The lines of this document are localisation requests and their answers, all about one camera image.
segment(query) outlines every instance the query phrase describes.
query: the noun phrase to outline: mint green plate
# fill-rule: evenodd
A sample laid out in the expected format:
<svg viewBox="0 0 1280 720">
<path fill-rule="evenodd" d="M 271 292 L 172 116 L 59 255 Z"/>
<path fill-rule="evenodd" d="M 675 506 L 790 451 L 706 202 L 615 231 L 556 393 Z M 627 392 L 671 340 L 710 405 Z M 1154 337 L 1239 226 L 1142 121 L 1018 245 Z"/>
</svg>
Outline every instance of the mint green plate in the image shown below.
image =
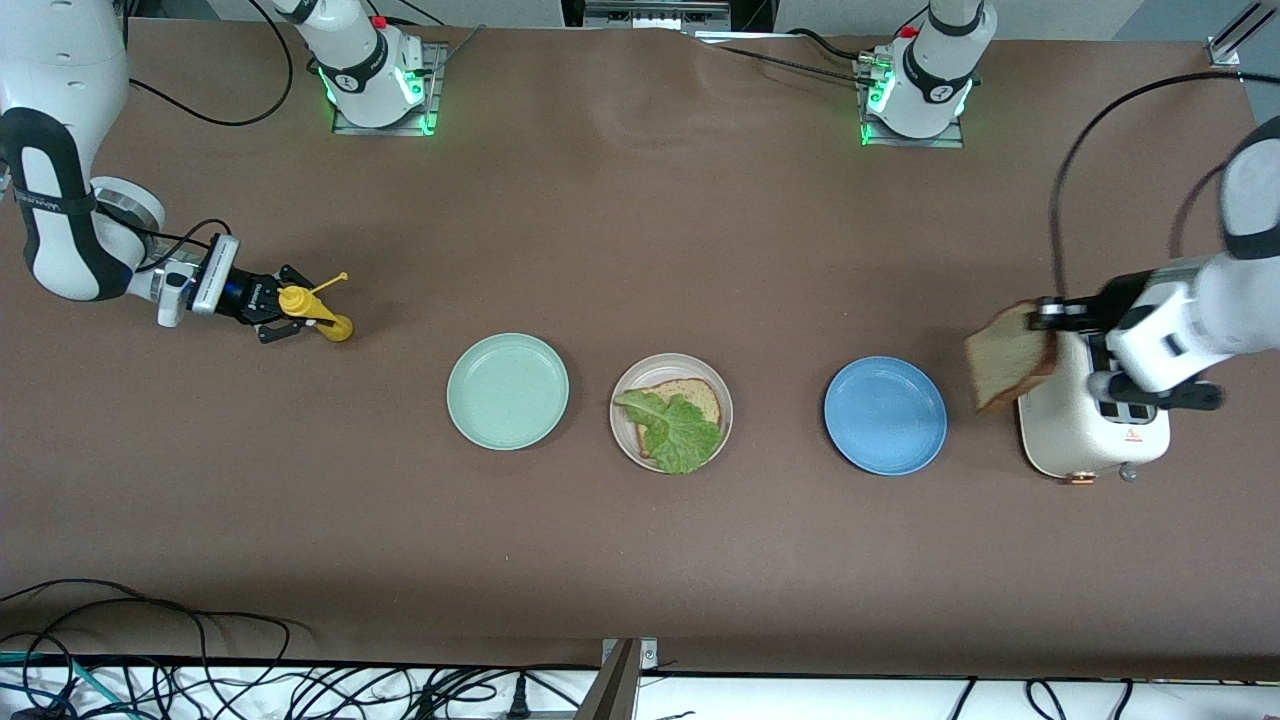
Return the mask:
<svg viewBox="0 0 1280 720">
<path fill-rule="evenodd" d="M 568 373 L 536 337 L 486 337 L 458 357 L 449 374 L 449 418 L 488 450 L 520 450 L 547 437 L 568 405 Z"/>
</svg>

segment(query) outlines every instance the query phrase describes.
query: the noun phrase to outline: slice of bread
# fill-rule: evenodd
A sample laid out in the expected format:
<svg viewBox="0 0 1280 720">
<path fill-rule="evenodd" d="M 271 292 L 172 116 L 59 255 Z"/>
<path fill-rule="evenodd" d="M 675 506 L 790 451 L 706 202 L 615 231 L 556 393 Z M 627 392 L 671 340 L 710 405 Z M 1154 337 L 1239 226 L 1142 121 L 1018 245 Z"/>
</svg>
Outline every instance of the slice of bread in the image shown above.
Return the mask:
<svg viewBox="0 0 1280 720">
<path fill-rule="evenodd" d="M 703 379 L 689 378 L 681 380 L 667 380 L 662 384 L 653 387 L 636 388 L 640 392 L 652 392 L 667 402 L 671 398 L 682 395 L 685 400 L 694 404 L 699 410 L 703 411 L 703 418 L 710 420 L 712 423 L 719 424 L 721 407 L 719 400 L 716 397 L 716 389 Z M 649 451 L 644 448 L 644 425 L 636 425 L 636 437 L 640 438 L 640 455 L 649 457 Z"/>
<path fill-rule="evenodd" d="M 965 338 L 969 386 L 978 413 L 1009 405 L 1057 368 L 1057 334 L 1027 329 L 1027 315 L 1036 310 L 1034 301 L 1024 300 Z"/>
</svg>

